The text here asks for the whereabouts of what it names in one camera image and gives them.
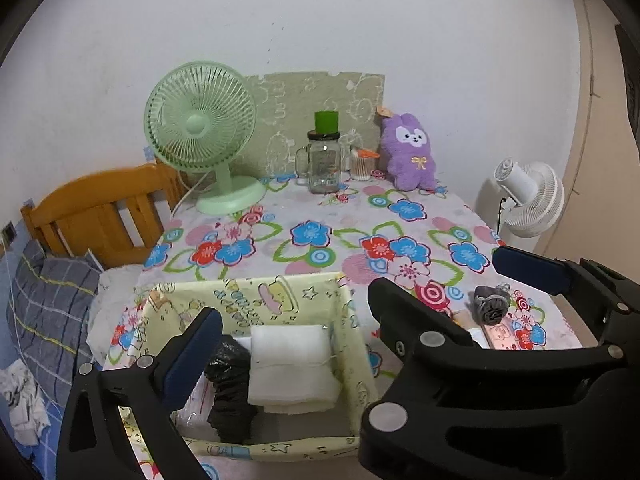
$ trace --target white desk fan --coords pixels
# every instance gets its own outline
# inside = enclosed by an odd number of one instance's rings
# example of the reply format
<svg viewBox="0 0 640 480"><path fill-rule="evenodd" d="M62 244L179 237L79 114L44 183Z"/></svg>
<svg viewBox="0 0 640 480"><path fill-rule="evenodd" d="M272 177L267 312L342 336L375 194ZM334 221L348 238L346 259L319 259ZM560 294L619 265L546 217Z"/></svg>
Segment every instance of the white desk fan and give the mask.
<svg viewBox="0 0 640 480"><path fill-rule="evenodd" d="M145 135L158 158L178 171L216 173L216 182L196 202L201 213L233 213L264 196L264 186L254 177L229 173L229 162L254 132L255 115L244 78L220 63L179 66L151 92Z"/></svg>
<svg viewBox="0 0 640 480"><path fill-rule="evenodd" d="M521 238L538 236L558 220L564 187L551 166L532 162L520 167L515 160L505 158L495 168L494 177L511 197L502 214L513 234Z"/></svg>

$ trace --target fabric storage basket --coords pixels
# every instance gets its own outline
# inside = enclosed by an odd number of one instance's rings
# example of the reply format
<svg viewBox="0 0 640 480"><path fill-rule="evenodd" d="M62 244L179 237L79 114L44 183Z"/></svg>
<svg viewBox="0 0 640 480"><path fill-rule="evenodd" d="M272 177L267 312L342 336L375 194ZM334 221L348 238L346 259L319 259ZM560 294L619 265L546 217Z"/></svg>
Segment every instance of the fabric storage basket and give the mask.
<svg viewBox="0 0 640 480"><path fill-rule="evenodd" d="M194 454L265 462L296 462L356 454L364 408L378 400L369 356L355 315L348 280L341 272L247 278L212 282L159 283L149 292L129 354L158 355L199 311L213 307L222 316L223 333L250 334L252 324L322 324L328 327L336 373L348 405L350 434L267 444L224 444L185 438ZM142 436L126 416L127 435Z"/></svg>

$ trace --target plush toy face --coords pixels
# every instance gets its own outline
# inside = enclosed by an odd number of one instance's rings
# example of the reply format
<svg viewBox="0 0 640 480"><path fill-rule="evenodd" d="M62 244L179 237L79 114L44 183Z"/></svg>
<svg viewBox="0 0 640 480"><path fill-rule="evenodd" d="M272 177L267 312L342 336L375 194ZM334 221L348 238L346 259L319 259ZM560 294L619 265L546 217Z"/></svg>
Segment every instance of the plush toy face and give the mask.
<svg viewBox="0 0 640 480"><path fill-rule="evenodd" d="M402 144L410 144L414 148L420 148L420 146L427 143L427 136L420 128L411 131L404 126L398 126L396 128L396 139Z"/></svg>
<svg viewBox="0 0 640 480"><path fill-rule="evenodd" d="M394 115L383 120L382 146L390 154L418 151L429 154L429 137L411 114Z"/></svg>

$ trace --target yellow bow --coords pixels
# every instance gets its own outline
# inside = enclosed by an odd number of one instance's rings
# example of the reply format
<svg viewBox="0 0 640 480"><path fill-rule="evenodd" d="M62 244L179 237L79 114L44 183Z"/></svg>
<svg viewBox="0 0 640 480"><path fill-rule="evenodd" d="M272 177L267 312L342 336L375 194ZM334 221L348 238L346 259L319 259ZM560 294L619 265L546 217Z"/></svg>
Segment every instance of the yellow bow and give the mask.
<svg viewBox="0 0 640 480"><path fill-rule="evenodd" d="M411 162L417 164L418 170L426 170L424 165L427 163L427 157L425 156L412 156Z"/></svg>

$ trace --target jar handle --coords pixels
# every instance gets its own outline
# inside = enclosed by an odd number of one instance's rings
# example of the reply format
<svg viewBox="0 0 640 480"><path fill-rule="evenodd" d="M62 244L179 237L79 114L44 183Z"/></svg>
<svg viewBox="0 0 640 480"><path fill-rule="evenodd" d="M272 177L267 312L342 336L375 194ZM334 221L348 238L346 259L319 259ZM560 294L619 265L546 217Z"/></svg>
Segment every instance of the jar handle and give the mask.
<svg viewBox="0 0 640 480"><path fill-rule="evenodd" d="M306 144L305 146L303 146L302 148L300 148L299 150L296 151L296 174L298 176L298 178L308 178L309 177L309 154L308 154L308 150L309 150L309 145ZM304 164L299 164L300 161L300 152L304 152Z"/></svg>

